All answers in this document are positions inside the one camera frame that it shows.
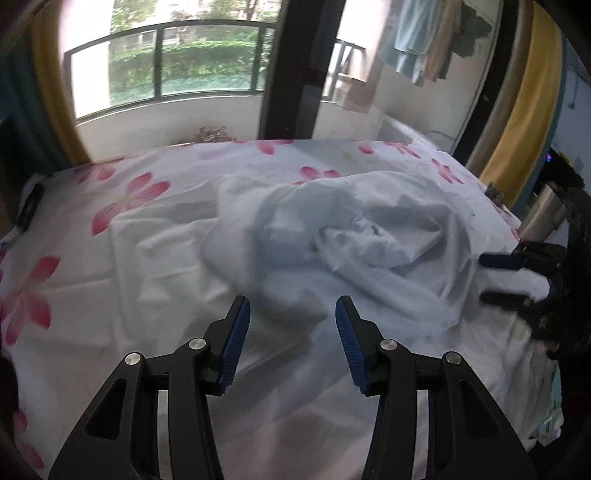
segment black door frame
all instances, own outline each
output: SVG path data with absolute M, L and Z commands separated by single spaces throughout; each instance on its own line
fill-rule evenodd
M 312 138 L 345 0 L 284 0 L 269 60 L 259 139 Z

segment bed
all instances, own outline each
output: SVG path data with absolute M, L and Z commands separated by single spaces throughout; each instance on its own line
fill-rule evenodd
M 489 287 L 542 297 L 547 282 L 478 267 L 483 251 L 514 248 L 519 221 L 446 153 L 190 144 L 43 185 L 30 229 L 0 264 L 0 320 L 18 375 L 17 446 L 45 478 L 127 353 L 174 351 L 236 294 L 251 299 L 251 329 L 233 386 L 210 402 L 227 479 L 360 477 L 377 399 L 350 378 L 330 309 L 341 294 L 413 352 L 460 352 L 526 447 L 544 422 L 555 430 L 556 364 L 515 314 L 478 302 Z M 422 478 L 424 395 L 418 412 Z

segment stainless steel container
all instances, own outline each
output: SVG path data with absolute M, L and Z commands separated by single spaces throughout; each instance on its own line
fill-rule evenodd
M 544 185 L 538 200 L 519 227 L 519 238 L 522 241 L 543 242 L 564 222 L 567 212 L 560 200 L 560 194 L 561 188 L 554 183 Z

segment metal screw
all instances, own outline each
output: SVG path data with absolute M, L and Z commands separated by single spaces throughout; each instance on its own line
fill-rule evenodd
M 380 347 L 382 347 L 382 349 L 384 350 L 396 350 L 398 347 L 398 344 L 396 343 L 396 340 L 392 340 L 391 338 L 385 338 L 384 340 L 382 340 L 379 343 Z
M 201 350 L 207 345 L 207 342 L 202 338 L 194 338 L 189 342 L 189 348 L 193 350 Z
M 446 354 L 445 360 L 453 365 L 459 365 L 462 362 L 462 356 L 457 352 L 449 352 Z
M 125 357 L 125 363 L 128 365 L 135 365 L 141 359 L 142 358 L 140 357 L 139 353 L 130 353 L 128 356 Z

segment balcony railing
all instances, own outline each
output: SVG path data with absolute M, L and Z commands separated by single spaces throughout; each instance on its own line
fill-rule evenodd
M 64 54 L 72 115 L 80 123 L 165 100 L 259 95 L 267 81 L 275 24 L 183 20 L 143 25 L 98 38 Z M 323 98 L 333 98 L 362 47 L 337 40 Z

